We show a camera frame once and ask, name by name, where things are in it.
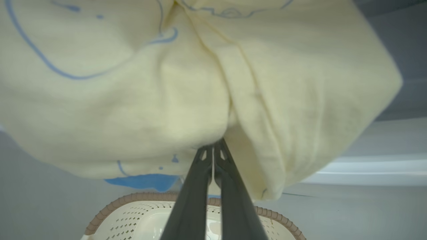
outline blue fabric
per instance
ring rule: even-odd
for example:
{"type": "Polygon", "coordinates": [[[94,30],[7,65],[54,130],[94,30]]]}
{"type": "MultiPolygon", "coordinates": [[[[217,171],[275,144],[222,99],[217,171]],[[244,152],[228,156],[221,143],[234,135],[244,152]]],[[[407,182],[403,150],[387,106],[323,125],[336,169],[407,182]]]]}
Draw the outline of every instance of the blue fabric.
{"type": "Polygon", "coordinates": [[[113,185],[120,185],[137,189],[154,188],[158,192],[166,192],[175,184],[178,179],[178,176],[165,174],[147,174],[115,179],[105,179],[105,181],[113,185]]]}

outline cream fabric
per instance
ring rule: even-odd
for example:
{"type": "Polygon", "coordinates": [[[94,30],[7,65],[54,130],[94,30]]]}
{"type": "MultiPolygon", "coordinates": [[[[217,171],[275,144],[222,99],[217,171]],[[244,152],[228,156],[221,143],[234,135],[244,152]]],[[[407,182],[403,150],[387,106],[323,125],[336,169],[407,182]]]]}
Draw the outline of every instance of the cream fabric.
{"type": "Polygon", "coordinates": [[[225,135],[276,199],[401,85],[350,0],[4,0],[0,32],[0,123],[87,178],[185,175],[225,135]]]}

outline laundry basket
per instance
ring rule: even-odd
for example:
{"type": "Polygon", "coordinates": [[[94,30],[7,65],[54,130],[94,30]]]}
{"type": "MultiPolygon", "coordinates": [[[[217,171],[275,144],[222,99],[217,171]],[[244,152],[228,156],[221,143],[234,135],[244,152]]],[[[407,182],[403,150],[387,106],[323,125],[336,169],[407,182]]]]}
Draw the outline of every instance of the laundry basket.
{"type": "MultiPolygon", "coordinates": [[[[86,228],[82,240],[158,240],[176,193],[133,193],[102,209],[86,228]]],[[[221,200],[208,200],[206,239],[221,239],[221,200]]],[[[302,232],[277,212],[255,207],[269,240],[305,240],[302,232]]]]}

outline basket rim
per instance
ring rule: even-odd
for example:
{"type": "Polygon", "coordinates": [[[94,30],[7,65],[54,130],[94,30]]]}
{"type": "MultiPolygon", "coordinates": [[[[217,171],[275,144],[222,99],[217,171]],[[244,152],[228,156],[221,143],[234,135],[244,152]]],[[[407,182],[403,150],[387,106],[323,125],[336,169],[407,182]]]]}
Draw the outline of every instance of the basket rim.
{"type": "MultiPolygon", "coordinates": [[[[114,210],[118,209],[121,206],[124,206],[131,202],[137,201],[165,201],[165,202],[175,202],[178,197],[177,193],[132,193],[123,197],[120,197],[110,204],[106,205],[97,215],[95,215],[94,219],[89,223],[86,227],[85,235],[94,234],[101,223],[107,218],[114,210]]],[[[208,205],[210,206],[221,206],[221,199],[219,198],[209,198],[208,205]]],[[[288,218],[279,214],[278,212],[274,212],[269,209],[260,208],[255,206],[255,212],[258,216],[266,217],[271,220],[274,220],[281,225],[283,225],[288,231],[292,233],[295,240],[307,240],[302,234],[301,230],[295,224],[290,221],[288,218]]]]}

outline yellow garment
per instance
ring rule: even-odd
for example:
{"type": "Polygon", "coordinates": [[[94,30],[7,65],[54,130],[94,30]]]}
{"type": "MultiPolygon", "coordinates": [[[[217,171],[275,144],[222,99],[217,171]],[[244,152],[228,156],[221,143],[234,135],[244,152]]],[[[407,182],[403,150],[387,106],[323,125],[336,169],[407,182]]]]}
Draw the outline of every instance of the yellow garment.
{"type": "Polygon", "coordinates": [[[276,199],[401,85],[350,0],[4,0],[0,32],[0,123],[88,178],[185,175],[225,134],[251,197],[276,199]]]}

